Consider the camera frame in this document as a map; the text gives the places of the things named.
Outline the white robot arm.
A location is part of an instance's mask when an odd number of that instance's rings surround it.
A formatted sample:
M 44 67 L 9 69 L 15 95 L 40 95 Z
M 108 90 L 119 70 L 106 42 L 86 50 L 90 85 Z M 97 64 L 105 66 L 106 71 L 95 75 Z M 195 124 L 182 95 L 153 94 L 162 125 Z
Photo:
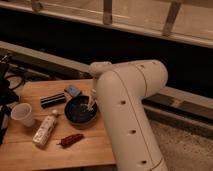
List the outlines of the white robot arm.
M 165 87 L 164 64 L 93 62 L 89 73 L 93 77 L 89 104 L 99 107 L 118 171 L 168 171 L 142 106 L 144 98 Z

